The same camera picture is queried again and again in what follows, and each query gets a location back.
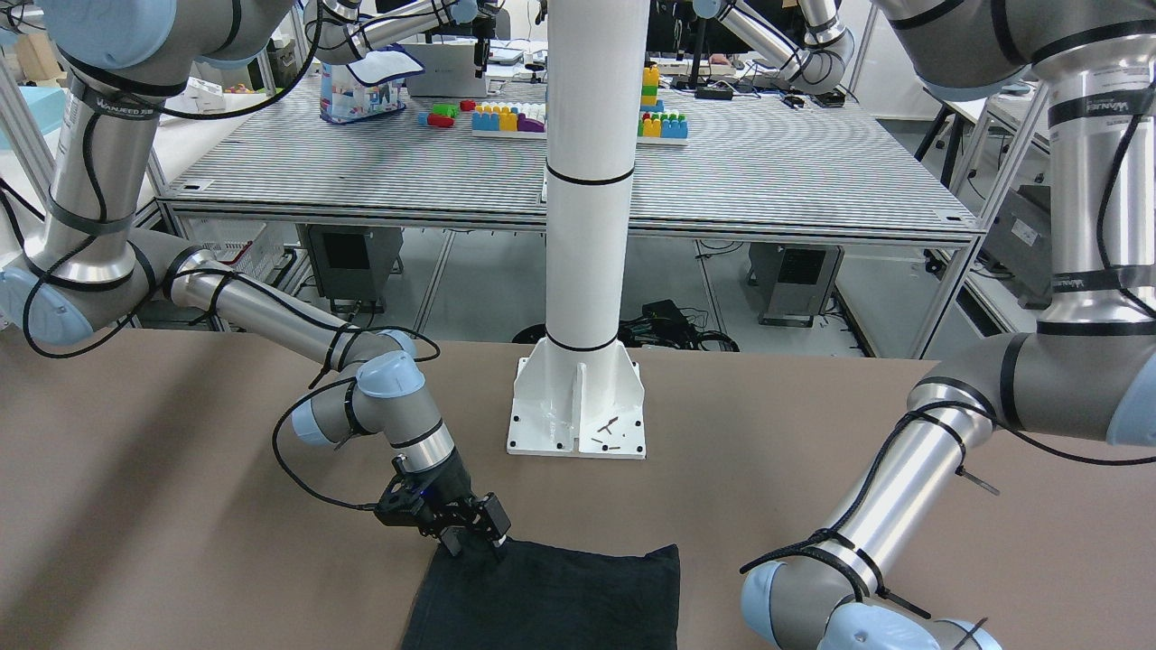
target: brown tabletop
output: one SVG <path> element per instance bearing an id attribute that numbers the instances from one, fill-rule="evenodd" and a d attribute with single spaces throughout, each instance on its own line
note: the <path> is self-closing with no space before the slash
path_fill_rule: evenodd
<path id="1" fill-rule="evenodd" d="M 680 645 L 712 650 L 765 648 L 738 567 L 823 523 L 929 367 L 636 350 L 650 458 L 560 459 L 504 451 L 525 352 L 447 344 L 422 367 L 475 488 L 519 539 L 677 544 Z M 127 331 L 51 362 L 0 333 L 0 648 L 397 647 L 433 542 L 313 501 L 269 450 L 314 371 L 244 334 Z M 381 440 L 284 446 L 348 500 L 392 474 Z M 991 616 L 1009 650 L 1154 647 L 1156 471 L 1077 466 L 1006 434 L 968 467 L 1003 495 L 954 481 L 889 586 L 938 616 Z"/>

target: metal slatted table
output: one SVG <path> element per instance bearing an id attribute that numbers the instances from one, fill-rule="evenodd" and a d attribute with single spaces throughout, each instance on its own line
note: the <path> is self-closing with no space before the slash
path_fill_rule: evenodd
<path id="1" fill-rule="evenodd" d="M 542 102 L 511 83 L 497 101 Z M 773 96 L 696 101 L 664 91 L 690 120 L 687 147 L 640 145 L 632 235 L 743 242 L 885 244 L 968 254 L 983 235 L 971 213 L 869 115 Z M 318 118 L 318 80 L 237 128 L 170 184 L 179 219 L 542 231 L 543 140 L 418 126 L 432 103 L 335 126 Z M 596 97 L 591 110 L 596 110 Z M 921 357 L 962 283 L 953 264 L 911 356 Z"/>

